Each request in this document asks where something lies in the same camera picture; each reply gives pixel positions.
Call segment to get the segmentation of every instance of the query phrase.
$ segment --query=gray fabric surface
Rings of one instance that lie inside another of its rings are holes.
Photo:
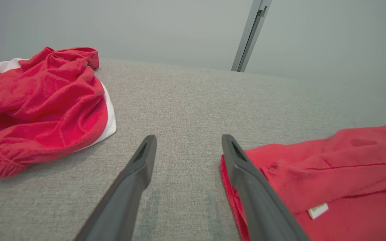
[[[0,240],[72,240],[142,139],[155,134],[133,240],[237,241],[219,170],[222,134],[250,149],[386,125],[386,100],[367,86],[105,59],[96,76],[110,93],[117,132],[0,179]]]

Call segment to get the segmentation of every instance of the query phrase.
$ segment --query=red garment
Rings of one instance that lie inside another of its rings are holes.
[[[345,129],[333,137],[245,151],[311,240],[386,241],[386,126]],[[224,157],[221,174],[242,240],[250,240]],[[307,210],[327,203],[312,220]]]
[[[45,48],[18,64],[0,73],[0,177],[87,147],[108,118],[96,50]]]

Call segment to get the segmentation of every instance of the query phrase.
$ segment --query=white fabric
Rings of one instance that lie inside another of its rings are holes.
[[[25,60],[25,59],[14,58],[10,61],[0,62],[0,73],[4,73],[4,72],[12,70],[12,69],[20,68],[19,61],[21,61],[21,60]],[[109,136],[114,134],[115,131],[117,130],[117,126],[116,126],[116,122],[115,122],[114,107],[112,105],[110,96],[109,96],[108,91],[105,88],[104,84],[102,84],[102,87],[104,88],[104,100],[105,100],[105,103],[107,106],[107,113],[108,113],[107,124],[106,124],[105,129],[104,129],[103,133],[101,134],[101,136],[97,140],[95,140],[92,144],[90,144],[87,147],[82,148],[81,150],[105,140],[106,138],[108,138]]]

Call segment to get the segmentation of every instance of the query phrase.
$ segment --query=white wall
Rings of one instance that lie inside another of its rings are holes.
[[[245,72],[364,86],[386,100],[386,1],[273,0]]]
[[[230,70],[252,0],[0,0],[0,61],[45,46]]]

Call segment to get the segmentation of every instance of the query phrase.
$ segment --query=clothing tag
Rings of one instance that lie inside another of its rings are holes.
[[[322,215],[325,211],[328,210],[327,203],[321,204],[315,208],[309,209],[308,213],[312,219],[316,219],[319,215]]]

